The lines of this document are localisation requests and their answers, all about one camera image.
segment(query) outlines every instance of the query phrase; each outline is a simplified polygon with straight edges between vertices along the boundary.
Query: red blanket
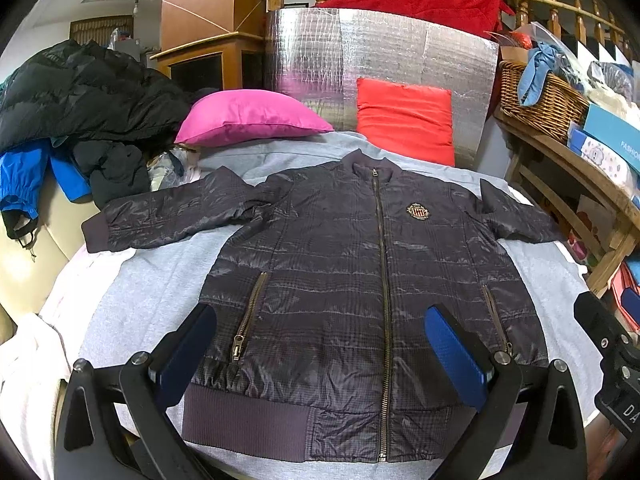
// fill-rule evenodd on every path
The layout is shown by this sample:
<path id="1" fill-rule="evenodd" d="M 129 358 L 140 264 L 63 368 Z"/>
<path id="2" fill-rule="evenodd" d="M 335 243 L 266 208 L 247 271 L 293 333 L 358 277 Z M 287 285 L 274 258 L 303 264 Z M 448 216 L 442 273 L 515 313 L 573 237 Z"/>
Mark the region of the red blanket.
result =
<path id="1" fill-rule="evenodd" d="M 327 0 L 316 7 L 378 10 L 439 23 L 490 39 L 502 29 L 499 11 L 513 11 L 502 0 Z"/>

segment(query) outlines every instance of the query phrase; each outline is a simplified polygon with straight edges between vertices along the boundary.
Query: gray bed sheet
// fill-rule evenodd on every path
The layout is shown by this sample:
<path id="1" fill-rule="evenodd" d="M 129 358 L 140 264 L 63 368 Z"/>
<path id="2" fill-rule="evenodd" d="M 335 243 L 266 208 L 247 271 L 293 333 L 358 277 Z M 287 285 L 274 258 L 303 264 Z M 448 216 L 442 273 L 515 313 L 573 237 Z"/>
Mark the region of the gray bed sheet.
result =
<path id="1" fill-rule="evenodd" d="M 509 191 L 505 181 L 468 170 L 449 168 L 386 152 L 369 144 L 360 134 L 331 132 L 295 140 L 245 142 L 202 153 L 204 172 L 226 166 L 249 184 L 287 168 L 303 168 L 339 160 L 360 149 L 373 158 L 386 157 L 405 170 L 434 176 L 464 186 L 479 194 L 485 178 Z M 80 355 L 95 367 L 121 364 L 134 352 L 150 351 L 162 336 L 175 330 L 198 301 L 208 270 L 225 241 L 238 229 L 225 226 L 152 250 L 138 250 L 122 264 L 120 273 L 87 329 Z M 554 243 L 526 244 L 501 240 L 527 286 L 545 333 L 550 358 L 562 358 L 574 378 L 584 419 L 594 412 L 593 396 L 602 384 L 600 354 L 575 322 L 573 304 L 587 290 L 578 269 Z M 182 402 L 170 408 L 168 416 L 182 426 Z M 126 407 L 118 410 L 120 420 L 135 432 Z M 439 460 L 405 463 L 288 463 L 246 456 L 224 449 L 193 445 L 212 462 L 238 478 L 274 479 L 425 479 Z M 497 450 L 486 475 L 496 472 L 507 448 Z"/>

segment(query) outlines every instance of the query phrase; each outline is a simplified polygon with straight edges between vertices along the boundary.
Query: brass zipper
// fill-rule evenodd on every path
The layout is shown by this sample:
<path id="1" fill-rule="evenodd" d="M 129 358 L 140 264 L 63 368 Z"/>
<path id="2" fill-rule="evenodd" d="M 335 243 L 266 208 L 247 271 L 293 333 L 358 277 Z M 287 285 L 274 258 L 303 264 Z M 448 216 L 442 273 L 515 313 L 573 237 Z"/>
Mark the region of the brass zipper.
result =
<path id="1" fill-rule="evenodd" d="M 484 294 L 484 300 L 486 301 L 486 306 L 489 308 L 489 313 L 491 314 L 491 318 L 494 322 L 496 332 L 502 341 L 502 349 L 510 356 L 513 356 L 513 345 L 510 343 L 509 338 L 507 338 L 507 333 L 504 331 L 502 322 L 500 322 L 500 316 L 498 316 L 498 308 L 495 305 L 494 295 L 491 293 L 491 290 L 489 290 L 489 287 L 484 283 L 482 284 L 482 294 Z"/>
<path id="2" fill-rule="evenodd" d="M 247 304 L 246 310 L 244 311 L 242 323 L 240 323 L 238 333 L 236 333 L 236 336 L 234 337 L 234 343 L 231 346 L 232 361 L 240 360 L 240 356 L 242 355 L 242 351 L 244 350 L 247 333 L 249 332 L 249 328 L 251 327 L 251 322 L 254 320 L 255 304 L 258 301 L 258 296 L 260 296 L 260 291 L 262 290 L 264 283 L 267 281 L 267 276 L 268 274 L 266 272 L 261 272 L 260 276 L 258 276 L 258 279 L 255 280 L 254 290 L 251 291 L 251 296 L 249 297 L 249 303 Z"/>
<path id="3" fill-rule="evenodd" d="M 389 284 L 386 275 L 385 232 L 382 222 L 382 202 L 380 201 L 380 183 L 378 170 L 372 170 L 373 192 L 376 197 L 376 218 L 378 219 L 378 237 L 380 238 L 380 273 L 382 275 L 382 304 L 385 316 L 385 354 L 382 379 L 382 408 L 380 410 L 380 454 L 379 459 L 386 461 L 389 432 L 389 399 L 391 395 L 391 309 L 389 306 Z"/>

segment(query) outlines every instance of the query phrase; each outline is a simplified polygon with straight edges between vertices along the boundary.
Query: red cushion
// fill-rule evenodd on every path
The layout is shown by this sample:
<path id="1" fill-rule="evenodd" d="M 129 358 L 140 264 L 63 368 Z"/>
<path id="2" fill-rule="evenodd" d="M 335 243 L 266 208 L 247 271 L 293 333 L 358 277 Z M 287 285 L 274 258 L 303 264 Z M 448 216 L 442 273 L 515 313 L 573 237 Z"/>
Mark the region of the red cushion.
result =
<path id="1" fill-rule="evenodd" d="M 371 144 L 454 165 L 451 90 L 358 78 L 359 133 Z"/>
<path id="2" fill-rule="evenodd" d="M 513 11 L 502 0 L 327 0 L 316 7 L 391 12 L 464 30 L 487 40 L 501 30 L 500 10 Z"/>

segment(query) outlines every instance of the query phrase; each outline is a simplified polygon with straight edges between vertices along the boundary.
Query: beige sofa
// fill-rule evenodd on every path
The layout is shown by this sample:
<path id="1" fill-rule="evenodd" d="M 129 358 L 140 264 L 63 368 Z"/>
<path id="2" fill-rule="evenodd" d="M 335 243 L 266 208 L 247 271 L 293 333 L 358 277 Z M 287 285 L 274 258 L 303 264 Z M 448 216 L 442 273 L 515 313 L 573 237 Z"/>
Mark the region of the beige sofa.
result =
<path id="1" fill-rule="evenodd" d="M 31 253 L 6 235 L 0 222 L 0 343 L 11 337 L 14 323 L 39 312 L 56 277 L 84 243 L 81 223 L 98 212 L 93 202 L 71 203 L 47 171 L 38 205 L 40 222 Z"/>

